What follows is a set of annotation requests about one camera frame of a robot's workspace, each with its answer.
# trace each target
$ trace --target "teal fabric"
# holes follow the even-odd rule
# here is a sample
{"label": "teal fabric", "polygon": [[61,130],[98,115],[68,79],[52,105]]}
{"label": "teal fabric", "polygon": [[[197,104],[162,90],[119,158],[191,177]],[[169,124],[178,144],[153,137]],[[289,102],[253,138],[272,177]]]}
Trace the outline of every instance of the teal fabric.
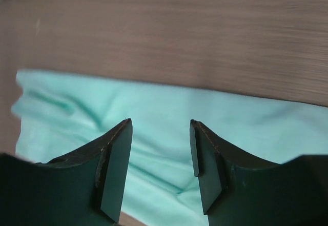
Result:
{"label": "teal fabric", "polygon": [[114,79],[19,71],[16,152],[48,162],[125,118],[133,143],[122,210],[151,226],[208,225],[189,144],[190,119],[264,159],[328,154],[328,109],[297,102]]}

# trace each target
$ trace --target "brown wooden surface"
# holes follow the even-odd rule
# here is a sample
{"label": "brown wooden surface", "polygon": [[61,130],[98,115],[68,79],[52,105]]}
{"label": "brown wooden surface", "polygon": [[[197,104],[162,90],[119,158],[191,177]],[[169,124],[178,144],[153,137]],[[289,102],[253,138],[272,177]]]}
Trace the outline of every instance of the brown wooden surface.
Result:
{"label": "brown wooden surface", "polygon": [[14,152],[20,68],[328,106],[328,0],[6,0],[0,151]]}

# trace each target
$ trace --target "folded cloth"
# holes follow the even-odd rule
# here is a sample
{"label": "folded cloth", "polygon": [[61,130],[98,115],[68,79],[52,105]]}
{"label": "folded cloth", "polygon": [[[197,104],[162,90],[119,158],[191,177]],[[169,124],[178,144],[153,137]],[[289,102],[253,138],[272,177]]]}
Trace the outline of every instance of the folded cloth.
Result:
{"label": "folded cloth", "polygon": [[122,210],[151,226],[208,225],[193,174],[190,119],[270,161],[328,154],[324,107],[49,71],[19,71],[17,82],[16,152],[29,160],[48,162],[132,119]]}

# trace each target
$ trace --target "cloth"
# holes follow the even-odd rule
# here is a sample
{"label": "cloth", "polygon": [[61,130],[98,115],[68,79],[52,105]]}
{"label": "cloth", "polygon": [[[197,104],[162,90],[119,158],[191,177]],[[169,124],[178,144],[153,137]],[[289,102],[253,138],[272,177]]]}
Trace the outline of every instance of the cloth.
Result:
{"label": "cloth", "polygon": [[17,82],[16,152],[32,161],[48,162],[132,119],[122,210],[151,226],[208,225],[193,174],[190,119],[270,161],[328,154],[324,107],[49,71],[19,71]]}

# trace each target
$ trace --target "turquoise cloth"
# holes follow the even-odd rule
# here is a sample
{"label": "turquoise cloth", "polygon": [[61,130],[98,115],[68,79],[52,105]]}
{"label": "turquoise cloth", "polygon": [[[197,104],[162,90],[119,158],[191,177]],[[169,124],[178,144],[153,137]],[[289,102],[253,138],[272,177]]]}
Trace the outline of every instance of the turquoise cloth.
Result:
{"label": "turquoise cloth", "polygon": [[16,152],[48,162],[125,118],[133,143],[122,210],[151,226],[208,225],[189,144],[190,119],[274,162],[328,154],[328,109],[297,102],[114,79],[19,71]]}

